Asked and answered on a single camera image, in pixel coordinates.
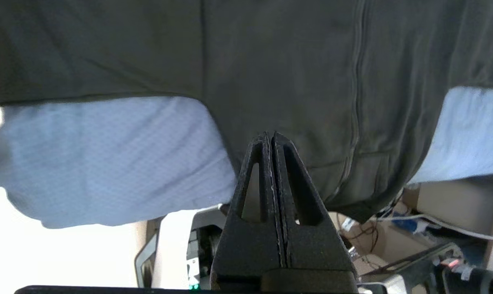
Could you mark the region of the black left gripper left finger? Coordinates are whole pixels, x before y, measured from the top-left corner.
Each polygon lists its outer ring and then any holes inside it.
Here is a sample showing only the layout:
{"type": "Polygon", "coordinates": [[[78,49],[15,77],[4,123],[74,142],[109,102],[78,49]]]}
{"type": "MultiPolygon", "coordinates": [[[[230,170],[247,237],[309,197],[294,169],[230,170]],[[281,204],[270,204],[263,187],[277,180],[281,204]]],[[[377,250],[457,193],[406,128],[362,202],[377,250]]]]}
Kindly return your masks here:
{"type": "Polygon", "coordinates": [[[263,132],[248,145],[213,258],[211,288],[261,288],[266,272],[284,266],[270,141],[269,134],[263,132]],[[259,222],[242,217],[255,164],[259,169],[259,222]]]}

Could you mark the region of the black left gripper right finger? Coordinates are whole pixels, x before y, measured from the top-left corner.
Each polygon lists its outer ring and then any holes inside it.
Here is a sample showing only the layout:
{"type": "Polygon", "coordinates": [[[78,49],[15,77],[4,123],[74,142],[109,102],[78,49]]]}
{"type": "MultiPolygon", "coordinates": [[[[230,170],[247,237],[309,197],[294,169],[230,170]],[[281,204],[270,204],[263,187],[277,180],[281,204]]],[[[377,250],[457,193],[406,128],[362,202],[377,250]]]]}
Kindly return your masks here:
{"type": "Polygon", "coordinates": [[[287,268],[354,272],[343,240],[294,143],[276,132],[271,152],[287,268]]]}

